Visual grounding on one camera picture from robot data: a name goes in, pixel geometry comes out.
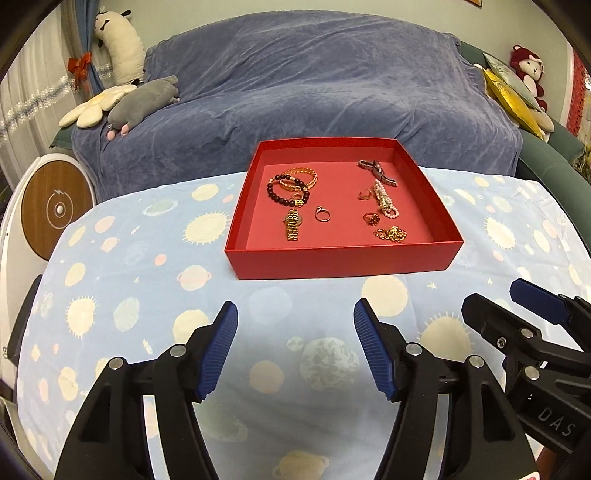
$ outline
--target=hair clip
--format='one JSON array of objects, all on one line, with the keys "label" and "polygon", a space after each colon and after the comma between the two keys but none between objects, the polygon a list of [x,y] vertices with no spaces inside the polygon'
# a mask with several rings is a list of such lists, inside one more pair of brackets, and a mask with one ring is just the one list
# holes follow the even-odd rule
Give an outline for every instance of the hair clip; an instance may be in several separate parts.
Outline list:
[{"label": "hair clip", "polygon": [[357,162],[357,165],[359,165],[364,170],[370,170],[374,174],[374,177],[376,177],[379,181],[381,181],[382,183],[384,183],[386,185],[390,185],[391,187],[395,187],[398,185],[396,180],[388,178],[385,175],[384,169],[379,164],[379,162],[377,162],[375,160],[374,161],[359,160]]}]

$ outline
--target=red plush monkey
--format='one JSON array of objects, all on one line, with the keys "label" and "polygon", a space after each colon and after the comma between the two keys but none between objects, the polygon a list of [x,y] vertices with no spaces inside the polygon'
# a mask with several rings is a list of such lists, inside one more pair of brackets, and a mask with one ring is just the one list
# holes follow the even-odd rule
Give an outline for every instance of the red plush monkey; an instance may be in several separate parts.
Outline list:
[{"label": "red plush monkey", "polygon": [[521,45],[515,45],[511,53],[510,65],[545,112],[548,109],[548,104],[540,98],[544,96],[544,89],[539,84],[544,73],[544,62],[531,50],[523,48]]}]

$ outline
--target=yellow pillow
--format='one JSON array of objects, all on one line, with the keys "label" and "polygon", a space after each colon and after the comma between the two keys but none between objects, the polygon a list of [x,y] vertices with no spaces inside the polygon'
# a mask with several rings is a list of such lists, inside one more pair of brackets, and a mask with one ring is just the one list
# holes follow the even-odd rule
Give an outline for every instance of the yellow pillow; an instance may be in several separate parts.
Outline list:
[{"label": "yellow pillow", "polygon": [[543,140],[544,132],[521,97],[490,70],[482,70],[482,73],[486,84],[491,88],[506,112],[515,118],[524,129]]}]

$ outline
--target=light blue bed sheet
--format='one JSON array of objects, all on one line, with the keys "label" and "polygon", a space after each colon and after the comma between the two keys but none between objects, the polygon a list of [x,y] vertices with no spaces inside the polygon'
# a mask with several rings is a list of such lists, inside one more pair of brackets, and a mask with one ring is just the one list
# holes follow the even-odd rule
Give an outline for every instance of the light blue bed sheet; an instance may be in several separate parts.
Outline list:
[{"label": "light blue bed sheet", "polygon": [[[238,307],[238,332],[216,391],[196,407],[222,480],[374,478],[397,406],[377,391],[357,339],[360,297],[408,341],[451,359],[482,355],[499,378],[502,356],[462,322],[471,293],[573,345],[508,293],[522,276],[591,300],[591,262],[555,200],[536,182],[423,171],[465,239],[442,272],[238,281],[223,247],[243,173],[116,198],[69,226],[41,282],[18,370],[21,420],[43,461],[55,470],[107,359],[155,358],[225,300]],[[166,479],[153,399],[145,404],[155,475]],[[445,406],[428,479],[441,459]]]}]

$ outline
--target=beaded bracelet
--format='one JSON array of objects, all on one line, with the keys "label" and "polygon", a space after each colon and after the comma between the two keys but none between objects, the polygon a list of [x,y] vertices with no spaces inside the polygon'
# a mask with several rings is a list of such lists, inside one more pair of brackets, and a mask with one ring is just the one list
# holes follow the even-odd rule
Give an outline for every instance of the beaded bracelet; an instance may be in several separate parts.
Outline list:
[{"label": "beaded bracelet", "polygon": [[[295,200],[288,200],[281,198],[279,195],[273,192],[273,185],[275,183],[279,183],[281,180],[289,180],[293,182],[294,185],[299,187],[301,192],[296,192],[295,194],[299,195],[300,198]],[[271,200],[273,200],[274,202],[289,207],[301,207],[302,205],[305,205],[308,202],[308,198],[310,198],[310,192],[308,192],[308,187],[306,187],[306,184],[300,179],[297,179],[287,174],[275,175],[271,180],[269,180],[269,183],[267,184],[267,194],[269,195],[269,198],[271,198]]]}]

